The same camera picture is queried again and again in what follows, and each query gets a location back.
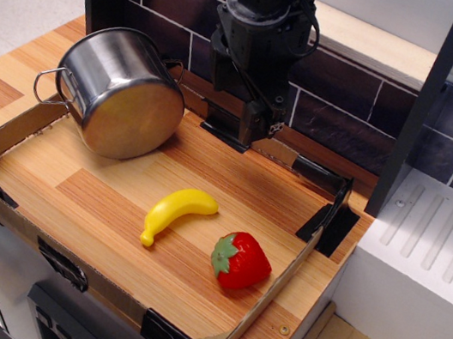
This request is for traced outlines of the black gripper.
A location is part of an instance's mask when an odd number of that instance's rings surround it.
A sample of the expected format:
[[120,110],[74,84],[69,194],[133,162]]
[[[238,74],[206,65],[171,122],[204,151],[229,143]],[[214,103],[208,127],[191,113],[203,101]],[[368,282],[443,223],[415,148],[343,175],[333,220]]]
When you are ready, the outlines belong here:
[[244,86],[255,99],[245,103],[239,126],[238,140],[246,147],[283,129],[290,69],[316,50],[307,45],[311,30],[319,29],[314,3],[286,2],[268,13],[240,0],[217,7],[211,79],[217,91]]

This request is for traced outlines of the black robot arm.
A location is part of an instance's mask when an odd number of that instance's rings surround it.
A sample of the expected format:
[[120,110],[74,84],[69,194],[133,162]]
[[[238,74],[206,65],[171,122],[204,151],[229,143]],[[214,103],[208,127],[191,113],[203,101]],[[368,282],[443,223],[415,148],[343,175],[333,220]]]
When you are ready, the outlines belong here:
[[225,0],[210,40],[211,80],[224,91],[243,86],[250,99],[237,130],[216,130],[247,148],[281,130],[289,105],[289,74],[319,45],[315,0]]

